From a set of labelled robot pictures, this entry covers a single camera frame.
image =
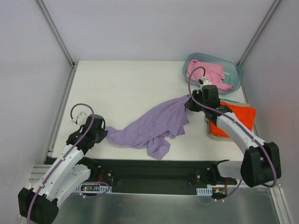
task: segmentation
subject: purple towel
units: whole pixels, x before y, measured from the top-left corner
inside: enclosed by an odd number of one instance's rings
[[[171,99],[155,106],[123,130],[106,127],[107,140],[119,146],[148,148],[148,155],[161,160],[168,152],[170,143],[165,137],[175,138],[185,134],[188,124],[184,104],[190,96]]]

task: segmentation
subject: orange cloth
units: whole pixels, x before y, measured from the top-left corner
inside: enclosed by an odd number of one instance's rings
[[[244,106],[236,106],[231,105],[226,102],[221,101],[221,105],[227,105],[230,109],[235,113],[236,117],[249,129],[252,131],[254,119],[256,118],[256,109],[253,107],[244,107]],[[219,127],[215,126],[212,122],[210,122],[210,130],[211,134],[223,137],[229,137],[223,130]]]

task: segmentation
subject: plastic bin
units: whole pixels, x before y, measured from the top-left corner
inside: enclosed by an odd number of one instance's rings
[[[200,62],[209,62],[214,64],[220,64],[223,66],[224,76],[225,76],[223,83],[228,85],[233,85],[234,88],[231,90],[223,90],[218,88],[219,94],[226,95],[240,88],[243,80],[243,69],[238,64],[217,57],[201,54],[201,53],[193,53],[189,55],[183,66],[183,74],[187,82],[188,82],[188,76],[187,76],[188,65],[190,61],[193,59],[198,60]],[[191,80],[191,84],[199,86],[199,83],[194,80]]]

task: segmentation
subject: white backdrop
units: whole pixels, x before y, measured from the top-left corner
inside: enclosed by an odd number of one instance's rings
[[[0,223],[16,224],[70,66],[35,1],[2,0],[0,21]]]
[[[44,0],[72,58],[238,62],[273,0]]]
[[[295,223],[299,223],[299,1],[280,4],[245,61],[244,84],[257,109],[256,129],[280,149],[282,183]]]

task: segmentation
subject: white table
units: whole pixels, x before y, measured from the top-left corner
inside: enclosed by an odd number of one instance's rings
[[[184,62],[163,61],[80,61],[52,156],[59,156],[68,136],[79,128],[71,122],[73,105],[88,104],[96,114],[104,117],[107,126],[123,129],[159,103],[188,94],[183,65]],[[241,88],[220,98],[245,102]],[[73,116],[81,111],[90,114],[88,108],[78,106]],[[166,138],[171,147],[163,160],[242,161],[243,154],[234,142],[215,140],[207,135],[204,116],[203,112],[188,111],[190,123],[184,126],[185,135]],[[147,155],[147,149],[122,148],[106,139],[96,144],[86,156],[153,160]]]

